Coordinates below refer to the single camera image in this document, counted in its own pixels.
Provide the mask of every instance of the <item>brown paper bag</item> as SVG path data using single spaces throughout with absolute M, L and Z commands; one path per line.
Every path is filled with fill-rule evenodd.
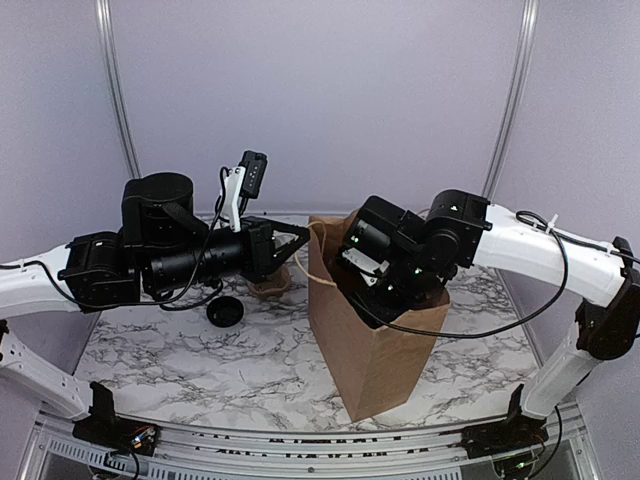
M 312 227 L 309 271 L 330 281 L 339 278 L 333 264 L 355 213 L 345 219 L 311 217 L 326 228 L 324 258 L 322 225 Z M 433 308 L 408 311 L 393 323 L 440 331 L 449 310 L 443 290 Z M 364 323 L 336 287 L 309 280 L 309 319 L 325 362 L 352 421 L 369 418 L 405 403 L 413 391 L 435 344 L 435 337 L 399 332 L 389 327 L 375 330 Z

